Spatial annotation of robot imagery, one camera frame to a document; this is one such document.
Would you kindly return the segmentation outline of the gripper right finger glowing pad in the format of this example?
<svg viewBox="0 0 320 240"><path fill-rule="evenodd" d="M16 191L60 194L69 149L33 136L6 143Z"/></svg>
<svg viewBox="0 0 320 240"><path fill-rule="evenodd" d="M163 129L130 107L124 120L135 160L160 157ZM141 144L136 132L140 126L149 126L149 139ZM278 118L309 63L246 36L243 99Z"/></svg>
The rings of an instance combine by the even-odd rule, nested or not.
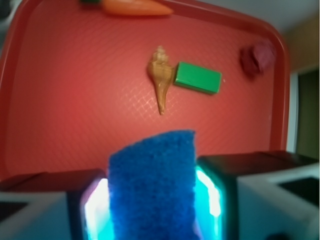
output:
<svg viewBox="0 0 320 240"><path fill-rule="evenodd" d="M202 240L317 240L320 163L286 151L203 155L195 210Z"/></svg>

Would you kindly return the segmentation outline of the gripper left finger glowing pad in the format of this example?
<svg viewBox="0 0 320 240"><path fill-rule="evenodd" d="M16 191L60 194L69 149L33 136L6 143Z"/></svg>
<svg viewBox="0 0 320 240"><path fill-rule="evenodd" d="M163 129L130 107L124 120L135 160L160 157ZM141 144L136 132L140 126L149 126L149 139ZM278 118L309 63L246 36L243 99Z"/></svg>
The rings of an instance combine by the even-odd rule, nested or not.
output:
<svg viewBox="0 0 320 240"><path fill-rule="evenodd" d="M15 175L0 182L2 240L112 240L101 169Z"/></svg>

